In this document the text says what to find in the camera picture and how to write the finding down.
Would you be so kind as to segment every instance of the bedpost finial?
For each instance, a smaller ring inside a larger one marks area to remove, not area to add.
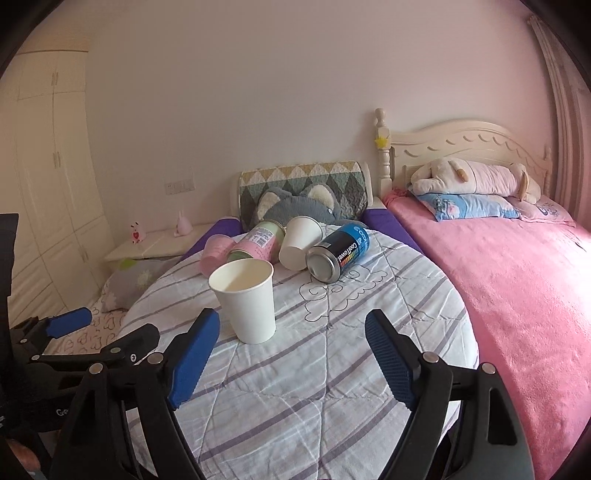
[[[384,112],[383,108],[375,109],[375,117],[378,119],[378,127],[385,125],[384,120],[386,120],[386,112]]]

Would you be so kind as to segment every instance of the white and purple striped quilt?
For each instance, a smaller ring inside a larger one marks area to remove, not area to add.
[[[219,310],[199,258],[156,281],[119,335],[153,323],[163,351],[202,308]],[[187,443],[207,478],[377,478],[409,412],[369,349],[365,316],[382,309],[422,351],[475,368],[478,346],[459,293],[428,258],[373,231],[369,251],[337,283],[279,264],[273,280],[277,331],[269,341],[239,342],[220,311],[219,341],[191,400],[176,411]],[[451,403],[446,430],[458,411]],[[152,469],[137,411],[128,418],[136,453]]]

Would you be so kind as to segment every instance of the diamond pattern cushion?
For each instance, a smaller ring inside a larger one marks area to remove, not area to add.
[[[240,219],[245,230],[254,227],[254,211],[270,187],[300,194],[315,183],[326,183],[335,193],[342,218],[358,220],[368,205],[365,178],[355,161],[314,163],[244,171],[238,184]]]

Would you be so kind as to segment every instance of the metal screw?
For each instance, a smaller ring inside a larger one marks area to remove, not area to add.
[[[150,365],[158,365],[162,360],[164,360],[164,355],[160,352],[154,352],[148,356],[148,363]]]
[[[439,361],[439,355],[434,352],[423,353],[423,360],[430,364],[436,364]]]
[[[482,364],[482,371],[489,375],[494,375],[496,373],[496,368],[493,364],[485,362]]]
[[[103,371],[103,364],[100,364],[98,362],[95,364],[92,364],[90,366],[90,368],[88,369],[88,371],[93,375],[100,374]]]

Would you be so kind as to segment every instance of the pink pig plush toy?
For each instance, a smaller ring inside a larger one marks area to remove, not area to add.
[[[516,197],[534,205],[541,196],[540,186],[521,163],[503,167],[445,157],[423,165],[410,181],[415,195],[479,193]]]

